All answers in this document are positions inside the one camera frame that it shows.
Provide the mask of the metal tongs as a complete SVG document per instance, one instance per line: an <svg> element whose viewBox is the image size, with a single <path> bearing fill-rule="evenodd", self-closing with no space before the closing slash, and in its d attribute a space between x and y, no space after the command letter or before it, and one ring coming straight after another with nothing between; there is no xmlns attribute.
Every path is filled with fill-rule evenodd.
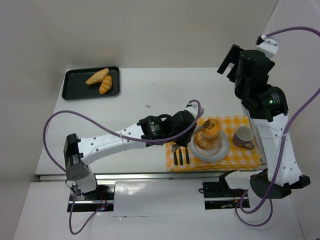
<svg viewBox="0 0 320 240"><path fill-rule="evenodd" d="M195 130L193 131L192 135L191 135L191 138L194 137L199 131L201 131L202 129L204 128L208 128L210 125L210 120L206 120L202 125L199 125L195 128ZM176 150L178 150L181 146L178 145L178 144L173 144L171 146L171 151L172 152L175 152Z"/></svg>

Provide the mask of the orange ring donut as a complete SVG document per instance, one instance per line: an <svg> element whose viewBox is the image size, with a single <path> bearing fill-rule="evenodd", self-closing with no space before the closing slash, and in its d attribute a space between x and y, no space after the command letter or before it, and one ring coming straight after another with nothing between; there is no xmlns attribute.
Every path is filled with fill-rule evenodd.
<svg viewBox="0 0 320 240"><path fill-rule="evenodd" d="M203 123L202 134L206 139L214 139L220 135L222 126L216 118L209 118Z"/></svg>

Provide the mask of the sugared orange round cake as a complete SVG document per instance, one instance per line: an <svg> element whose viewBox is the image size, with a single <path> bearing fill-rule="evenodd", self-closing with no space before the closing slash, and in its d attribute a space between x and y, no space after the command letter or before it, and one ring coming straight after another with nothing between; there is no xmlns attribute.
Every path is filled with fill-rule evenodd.
<svg viewBox="0 0 320 240"><path fill-rule="evenodd" d="M212 139L207 139L204 137L204 135L201 132L198 132L195 137L195 144L203 150L213 150L218 146L218 143L221 142L222 136L219 135Z"/></svg>

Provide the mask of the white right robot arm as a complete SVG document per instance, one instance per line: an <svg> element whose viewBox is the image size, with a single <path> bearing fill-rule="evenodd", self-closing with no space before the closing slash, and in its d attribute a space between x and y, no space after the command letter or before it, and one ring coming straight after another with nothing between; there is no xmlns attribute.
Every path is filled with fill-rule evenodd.
<svg viewBox="0 0 320 240"><path fill-rule="evenodd" d="M285 93L268 84L275 63L260 50L244 50L232 45L217 72L223 74L233 64L227 78L234 83L234 94L248 111L261 141L267 169L249 177L250 189L259 197L282 199L292 190L310 185L295 158Z"/></svg>

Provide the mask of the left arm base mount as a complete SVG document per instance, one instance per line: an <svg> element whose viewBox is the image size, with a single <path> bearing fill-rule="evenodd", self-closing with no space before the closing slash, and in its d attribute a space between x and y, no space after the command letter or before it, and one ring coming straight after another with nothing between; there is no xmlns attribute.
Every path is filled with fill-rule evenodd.
<svg viewBox="0 0 320 240"><path fill-rule="evenodd" d="M73 205L75 213L113 212L116 183L114 181L98 181L97 190L93 193L84 193L76 184L68 185L70 194L68 197L67 212L69 213Z"/></svg>

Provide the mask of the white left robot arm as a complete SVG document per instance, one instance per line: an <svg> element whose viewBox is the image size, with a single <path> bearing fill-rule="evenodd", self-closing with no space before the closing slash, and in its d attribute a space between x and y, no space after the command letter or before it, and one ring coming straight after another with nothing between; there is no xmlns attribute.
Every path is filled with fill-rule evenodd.
<svg viewBox="0 0 320 240"><path fill-rule="evenodd" d="M101 195L97 179L90 164L120 152L163 146L173 143L186 147L196 129L196 121L204 109L197 104L188 104L174 115L147 116L137 123L105 135L79 138L75 133L66 137L63 149L67 180L77 184L76 193L85 200Z"/></svg>

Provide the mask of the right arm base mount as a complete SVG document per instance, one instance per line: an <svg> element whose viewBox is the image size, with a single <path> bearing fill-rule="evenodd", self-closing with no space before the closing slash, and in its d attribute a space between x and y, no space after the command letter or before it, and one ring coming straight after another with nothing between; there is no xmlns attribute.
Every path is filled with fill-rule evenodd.
<svg viewBox="0 0 320 240"><path fill-rule="evenodd" d="M243 189L223 189L218 182L203 182L198 192L204 198L205 210L234 209L245 193Z"/></svg>

